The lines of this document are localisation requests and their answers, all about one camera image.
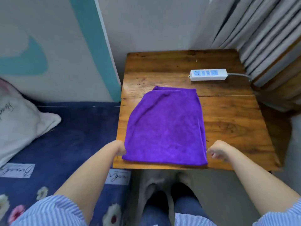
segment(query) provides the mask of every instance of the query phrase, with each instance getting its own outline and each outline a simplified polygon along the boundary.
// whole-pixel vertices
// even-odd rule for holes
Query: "pillow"
[[[11,84],[0,79],[0,167],[60,121],[59,115],[41,113]]]

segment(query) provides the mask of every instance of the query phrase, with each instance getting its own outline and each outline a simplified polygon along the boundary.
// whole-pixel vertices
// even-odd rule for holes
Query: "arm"
[[[284,182],[221,140],[217,140],[207,152],[212,158],[225,158],[231,163],[261,215],[267,212],[284,212],[300,198],[300,195]]]
[[[89,225],[113,159],[125,153],[122,141],[108,143],[81,165],[54,195],[64,195],[77,204]]]

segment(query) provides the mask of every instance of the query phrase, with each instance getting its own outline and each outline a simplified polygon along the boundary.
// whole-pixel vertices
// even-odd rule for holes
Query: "blue striped shirt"
[[[86,226],[81,210],[70,199],[55,195],[31,206],[11,226]],[[216,226],[211,220],[189,214],[175,214],[175,226]],[[253,226],[301,225],[301,199],[284,213],[267,213]]]

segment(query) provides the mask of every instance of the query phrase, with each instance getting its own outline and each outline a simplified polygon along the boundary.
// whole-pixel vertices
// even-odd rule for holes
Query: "microfiber towel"
[[[156,86],[129,117],[124,160],[204,165],[206,139],[196,89]]]

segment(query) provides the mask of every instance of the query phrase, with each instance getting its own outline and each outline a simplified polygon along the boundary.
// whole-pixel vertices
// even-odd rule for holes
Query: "wooden table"
[[[143,95],[155,86],[197,89],[205,124],[206,144],[224,140],[266,170],[276,170],[275,154],[248,79],[228,76],[223,81],[190,82],[191,69],[226,68],[244,73],[235,50],[165,51],[129,53],[121,93],[117,139],[125,140],[129,116]],[[229,163],[207,156],[208,168],[231,170]],[[186,169],[189,166],[125,161],[117,156],[114,168]]]

